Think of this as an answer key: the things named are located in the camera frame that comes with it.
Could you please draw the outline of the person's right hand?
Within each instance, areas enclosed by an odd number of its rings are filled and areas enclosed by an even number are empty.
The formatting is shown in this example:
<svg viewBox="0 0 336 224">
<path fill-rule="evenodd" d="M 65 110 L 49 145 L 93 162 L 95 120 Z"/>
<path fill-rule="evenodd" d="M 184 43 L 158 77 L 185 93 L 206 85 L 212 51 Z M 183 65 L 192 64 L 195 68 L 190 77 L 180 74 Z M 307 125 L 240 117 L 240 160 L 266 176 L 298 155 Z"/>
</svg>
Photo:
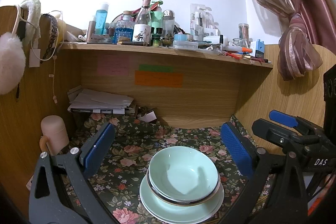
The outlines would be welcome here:
<svg viewBox="0 0 336 224">
<path fill-rule="evenodd" d="M 335 180 L 335 174 L 328 174 L 325 178 L 325 181 L 322 183 L 321 191 L 319 192 L 317 201 L 321 202 L 327 195 L 329 189 L 333 185 Z"/>
</svg>

